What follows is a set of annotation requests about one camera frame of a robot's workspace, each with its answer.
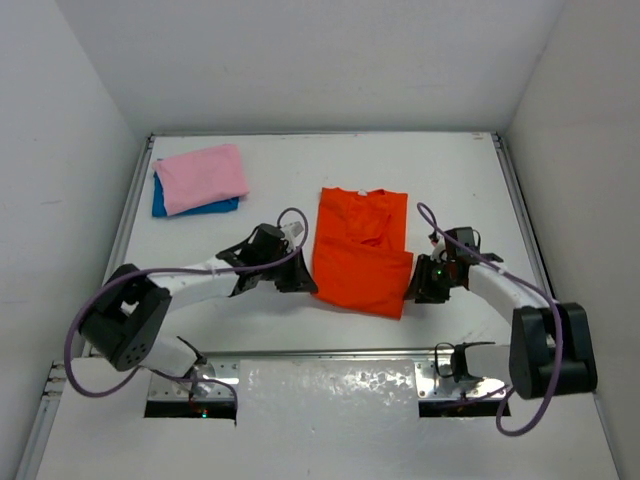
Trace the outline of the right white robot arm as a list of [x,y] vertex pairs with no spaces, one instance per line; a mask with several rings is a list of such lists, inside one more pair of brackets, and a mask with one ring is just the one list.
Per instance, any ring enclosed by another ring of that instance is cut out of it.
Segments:
[[454,288],[483,299],[511,327],[510,383],[523,399],[545,396],[553,377],[554,393],[593,392],[598,374],[586,310],[559,303],[513,275],[504,260],[481,250],[471,227],[429,236],[430,254],[418,256],[404,298],[416,304],[444,304]]

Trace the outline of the orange t shirt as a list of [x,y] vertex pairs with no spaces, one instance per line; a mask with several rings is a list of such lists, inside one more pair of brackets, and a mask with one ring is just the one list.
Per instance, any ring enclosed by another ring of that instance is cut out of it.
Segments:
[[406,250],[408,195],[321,191],[312,255],[315,297],[330,305],[401,318],[413,268]]

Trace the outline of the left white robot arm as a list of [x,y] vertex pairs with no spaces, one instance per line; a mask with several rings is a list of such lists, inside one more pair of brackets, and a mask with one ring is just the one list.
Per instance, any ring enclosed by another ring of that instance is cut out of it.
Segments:
[[315,293],[302,252],[305,224],[258,225],[248,238],[183,268],[119,267],[82,314],[78,331],[118,371],[136,367],[183,379],[205,364],[187,341],[161,329],[166,317],[211,299],[238,297],[270,282],[280,293]]

